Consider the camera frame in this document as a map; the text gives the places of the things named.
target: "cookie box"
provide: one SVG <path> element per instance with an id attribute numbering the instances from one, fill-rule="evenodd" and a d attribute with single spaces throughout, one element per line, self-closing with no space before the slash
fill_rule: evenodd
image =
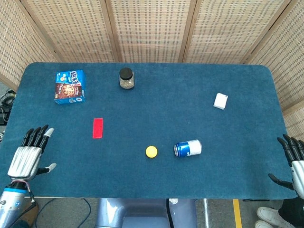
<path id="1" fill-rule="evenodd" d="M 55 102 L 57 104 L 84 102 L 85 79 L 83 70 L 56 73 Z"/>

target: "white eraser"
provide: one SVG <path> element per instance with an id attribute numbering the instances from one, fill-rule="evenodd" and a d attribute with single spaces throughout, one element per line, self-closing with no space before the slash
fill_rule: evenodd
<path id="1" fill-rule="evenodd" d="M 213 106 L 216 108 L 224 109 L 226 107 L 227 98 L 227 95 L 218 93 Z"/>

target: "soda can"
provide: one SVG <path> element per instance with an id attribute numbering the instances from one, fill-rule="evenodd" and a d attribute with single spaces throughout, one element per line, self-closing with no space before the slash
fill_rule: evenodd
<path id="1" fill-rule="evenodd" d="M 201 153 L 201 143 L 199 140 L 191 140 L 186 142 L 178 142 L 174 145 L 176 157 L 187 157 Z"/>

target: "red rectangle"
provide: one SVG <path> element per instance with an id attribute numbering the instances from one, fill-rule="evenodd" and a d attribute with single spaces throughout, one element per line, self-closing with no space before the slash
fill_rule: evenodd
<path id="1" fill-rule="evenodd" d="M 103 137 L 103 118 L 94 118 L 93 122 L 93 139 L 100 139 Z"/>

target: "yellow disk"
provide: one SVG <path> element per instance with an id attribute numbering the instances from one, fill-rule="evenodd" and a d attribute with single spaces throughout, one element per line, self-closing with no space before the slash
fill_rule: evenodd
<path id="1" fill-rule="evenodd" d="M 146 149 L 146 155 L 149 158 L 154 158 L 157 155 L 157 149 L 155 146 L 148 146 Z"/>

